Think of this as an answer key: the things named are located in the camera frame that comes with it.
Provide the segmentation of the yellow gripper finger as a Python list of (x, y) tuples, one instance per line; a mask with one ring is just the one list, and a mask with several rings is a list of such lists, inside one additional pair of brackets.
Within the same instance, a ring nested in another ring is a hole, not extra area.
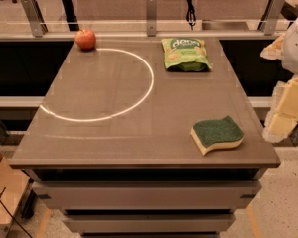
[(274, 40), (270, 45), (265, 47), (261, 51), (260, 56), (267, 60), (280, 60), (283, 42), (284, 42), (284, 35), (281, 35), (276, 40)]
[(279, 143), (286, 139), (298, 124), (298, 74), (287, 82), (278, 81), (273, 89), (262, 136), (265, 141)]

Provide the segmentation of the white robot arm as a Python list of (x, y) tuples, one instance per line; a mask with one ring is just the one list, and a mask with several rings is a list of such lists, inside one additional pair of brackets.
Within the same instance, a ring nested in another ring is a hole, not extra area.
[(285, 34), (262, 50), (260, 56), (281, 60), (282, 67), (293, 73), (286, 83), (278, 81), (274, 87), (271, 108), (264, 122), (264, 140), (279, 143), (298, 124), (298, 17)]

